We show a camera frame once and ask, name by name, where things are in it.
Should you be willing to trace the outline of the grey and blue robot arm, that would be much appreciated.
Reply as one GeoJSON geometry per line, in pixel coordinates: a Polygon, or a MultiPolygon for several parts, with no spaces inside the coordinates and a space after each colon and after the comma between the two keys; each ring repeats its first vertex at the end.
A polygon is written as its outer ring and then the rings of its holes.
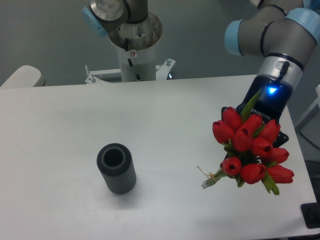
{"type": "MultiPolygon", "coordinates": [[[[315,47],[320,43],[320,16],[309,0],[260,0],[248,20],[225,30],[228,52],[263,56],[264,61],[237,112],[248,110],[265,123],[278,122],[315,47]]],[[[166,80],[174,61],[155,63],[155,45],[163,33],[159,18],[145,0],[92,0],[82,16],[98,36],[117,48],[124,82],[166,80]]]]}

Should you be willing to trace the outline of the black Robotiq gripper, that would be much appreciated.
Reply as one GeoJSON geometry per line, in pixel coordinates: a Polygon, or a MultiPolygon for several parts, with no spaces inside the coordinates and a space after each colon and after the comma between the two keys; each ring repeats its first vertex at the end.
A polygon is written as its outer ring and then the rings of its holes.
{"type": "MultiPolygon", "coordinates": [[[[279,123],[283,110],[292,95],[293,88],[285,82],[276,82],[266,76],[255,77],[242,103],[237,106],[236,110],[232,106],[223,107],[221,118],[232,119],[237,113],[241,113],[245,105],[258,91],[261,91],[260,95],[250,113],[261,115],[266,123],[271,120],[279,123]]],[[[274,137],[272,143],[274,148],[281,147],[289,140],[289,136],[280,129],[273,131],[272,136],[274,137]]]]}

